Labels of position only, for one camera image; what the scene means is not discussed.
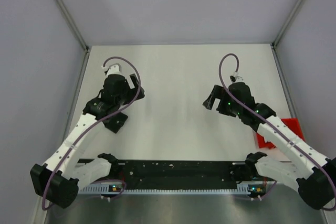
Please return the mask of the black leather card holder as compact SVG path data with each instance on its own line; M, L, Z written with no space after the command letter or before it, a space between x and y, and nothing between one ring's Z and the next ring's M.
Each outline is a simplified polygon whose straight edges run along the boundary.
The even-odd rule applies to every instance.
M120 112L110 117L109 119L104 120L103 124L105 128L107 128L109 131L113 132L114 134L117 134L119 130L124 126L128 118L129 117L127 115Z

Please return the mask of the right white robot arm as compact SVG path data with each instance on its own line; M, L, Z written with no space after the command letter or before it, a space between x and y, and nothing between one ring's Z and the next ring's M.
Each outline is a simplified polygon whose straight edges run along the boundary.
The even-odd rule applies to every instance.
M233 83L228 88L215 85L203 106L211 110L216 99L218 113L238 117L291 162L279 162L262 152L250 154L246 158L246 176L252 180L265 176L281 182L296 191L309 207L327 210L325 206L335 199L335 159L309 146L269 106L255 102L245 83Z

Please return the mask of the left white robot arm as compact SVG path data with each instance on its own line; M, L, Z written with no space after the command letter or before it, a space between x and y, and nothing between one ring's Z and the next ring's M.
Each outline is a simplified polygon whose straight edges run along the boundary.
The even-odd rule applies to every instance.
M67 208L83 188L103 177L117 178L119 168L113 164L115 158L111 154L102 153L88 164L76 165L102 129L118 133L128 119L123 110L144 98L140 76L132 74L130 78L133 88L120 72L107 73L103 88L87 102L75 128L60 147L42 165L31 168L33 187L42 198L43 210L48 210L46 202Z

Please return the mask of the red plastic card tray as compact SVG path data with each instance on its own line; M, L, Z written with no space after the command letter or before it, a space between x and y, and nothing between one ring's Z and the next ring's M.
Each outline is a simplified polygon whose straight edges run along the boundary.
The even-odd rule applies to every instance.
M295 145L305 143L298 119L281 119L271 116L267 123L261 122L256 131L259 148L277 148L285 153Z

